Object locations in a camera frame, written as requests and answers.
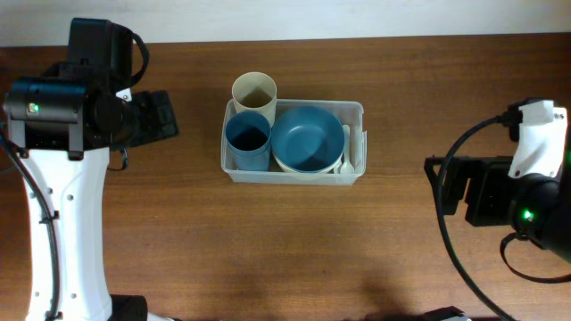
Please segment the blue cup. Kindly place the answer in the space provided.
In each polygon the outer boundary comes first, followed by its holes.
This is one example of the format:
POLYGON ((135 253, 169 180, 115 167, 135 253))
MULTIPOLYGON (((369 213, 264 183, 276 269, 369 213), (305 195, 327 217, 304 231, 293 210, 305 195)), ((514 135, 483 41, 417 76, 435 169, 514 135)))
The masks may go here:
POLYGON ((266 152, 269 148, 271 126, 261 114, 243 111, 227 122, 224 135, 234 154, 251 158, 266 152))
POLYGON ((231 153, 233 161, 239 170, 245 171, 268 171, 270 164, 270 149, 256 155, 243 153, 231 153))

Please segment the cream cup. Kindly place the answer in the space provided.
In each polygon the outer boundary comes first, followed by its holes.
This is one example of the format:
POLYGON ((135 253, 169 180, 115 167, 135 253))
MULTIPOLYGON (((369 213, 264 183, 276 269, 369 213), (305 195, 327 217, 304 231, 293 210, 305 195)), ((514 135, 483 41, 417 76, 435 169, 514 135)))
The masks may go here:
POLYGON ((236 112, 256 111, 276 118, 277 85, 269 75, 247 72, 235 80, 231 94, 236 112))
POLYGON ((275 117, 272 115, 264 115, 262 113, 258 113, 256 111, 241 111, 238 112, 234 119, 237 119, 239 122, 242 122, 246 125, 254 126, 257 128, 272 128, 275 117))

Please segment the cream bowl back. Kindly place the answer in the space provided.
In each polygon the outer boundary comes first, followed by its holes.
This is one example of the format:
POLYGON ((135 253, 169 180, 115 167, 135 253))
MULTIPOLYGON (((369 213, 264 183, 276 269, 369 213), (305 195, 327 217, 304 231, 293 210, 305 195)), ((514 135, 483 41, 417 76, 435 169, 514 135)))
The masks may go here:
MULTIPOLYGON (((274 157, 274 160, 276 161, 277 165, 284 171, 287 173, 300 173, 300 170, 297 169, 293 169, 287 165, 285 165, 285 163, 283 163, 277 156, 276 154, 273 152, 272 156, 274 157)), ((339 173, 339 168, 342 166, 342 160, 343 160, 343 156, 340 156, 339 159, 331 166, 325 168, 325 169, 321 169, 319 171, 302 171, 302 174, 326 174, 326 173, 331 173, 333 172, 334 174, 338 174, 339 173)))

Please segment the cream bowl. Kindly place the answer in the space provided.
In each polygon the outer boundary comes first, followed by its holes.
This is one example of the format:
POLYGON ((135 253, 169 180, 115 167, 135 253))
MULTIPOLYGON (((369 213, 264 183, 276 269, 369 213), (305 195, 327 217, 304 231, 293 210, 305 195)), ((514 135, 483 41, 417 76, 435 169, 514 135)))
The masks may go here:
MULTIPOLYGON (((297 169, 293 169, 287 165, 285 165, 285 163, 283 163, 277 156, 276 154, 273 152, 272 156, 274 157, 274 160, 276 161, 277 165, 284 171, 287 173, 300 173, 300 170, 297 169)), ((302 171, 302 174, 326 174, 326 173, 331 173, 333 172, 334 174, 338 174, 339 173, 339 168, 342 166, 342 160, 343 160, 343 156, 340 156, 339 159, 331 166, 325 168, 325 169, 321 169, 319 171, 302 171)))
POLYGON ((289 177, 294 177, 295 179, 299 179, 299 180, 307 180, 307 181, 311 181, 311 180, 318 180, 320 177, 324 176, 324 175, 333 175, 334 173, 326 173, 326 174, 302 174, 300 173, 287 173, 285 172, 289 177))

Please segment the cream bowl front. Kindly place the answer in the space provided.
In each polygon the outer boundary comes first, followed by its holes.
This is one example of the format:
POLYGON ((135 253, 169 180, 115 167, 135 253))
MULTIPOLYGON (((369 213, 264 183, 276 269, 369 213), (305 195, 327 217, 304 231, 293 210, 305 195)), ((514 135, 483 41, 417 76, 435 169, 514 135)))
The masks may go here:
POLYGON ((295 179, 299 179, 299 180, 307 180, 307 181, 311 181, 311 180, 318 180, 320 177, 324 176, 324 175, 333 175, 334 173, 326 173, 326 174, 302 174, 300 173, 287 173, 285 172, 289 177, 294 177, 295 179))

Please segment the blue bowl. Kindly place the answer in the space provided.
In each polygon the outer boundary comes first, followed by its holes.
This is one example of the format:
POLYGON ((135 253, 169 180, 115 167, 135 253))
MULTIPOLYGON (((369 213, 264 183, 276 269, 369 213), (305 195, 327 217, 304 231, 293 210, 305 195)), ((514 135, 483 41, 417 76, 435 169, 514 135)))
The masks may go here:
POLYGON ((285 165, 302 171, 319 171, 343 156, 344 133, 340 120, 323 108, 304 105, 284 112, 271 132, 271 151, 285 165))

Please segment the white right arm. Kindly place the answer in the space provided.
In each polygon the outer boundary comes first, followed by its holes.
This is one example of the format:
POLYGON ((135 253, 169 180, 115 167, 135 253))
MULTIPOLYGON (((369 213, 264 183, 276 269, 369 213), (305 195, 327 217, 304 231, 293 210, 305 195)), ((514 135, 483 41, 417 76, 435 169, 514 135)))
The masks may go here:
POLYGON ((561 177, 543 174, 508 176, 512 159, 498 157, 428 157, 424 170, 432 187, 439 230, 452 265, 476 297, 500 320, 514 317, 476 285, 453 248, 445 217, 456 213, 460 201, 468 205, 465 220, 472 226, 511 226, 500 242, 508 264, 510 242, 530 242, 570 261, 570 161, 563 161, 561 177))

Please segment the left arm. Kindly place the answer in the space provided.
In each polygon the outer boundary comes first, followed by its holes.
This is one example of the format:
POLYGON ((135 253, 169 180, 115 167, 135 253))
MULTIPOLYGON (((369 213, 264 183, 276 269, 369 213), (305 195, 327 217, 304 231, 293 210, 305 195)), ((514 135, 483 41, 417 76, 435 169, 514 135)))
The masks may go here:
POLYGON ((16 80, 4 99, 1 146, 25 183, 30 320, 150 320, 145 297, 109 292, 103 268, 103 186, 111 152, 178 135, 164 91, 134 93, 149 58, 131 29, 76 18, 67 57, 16 80))

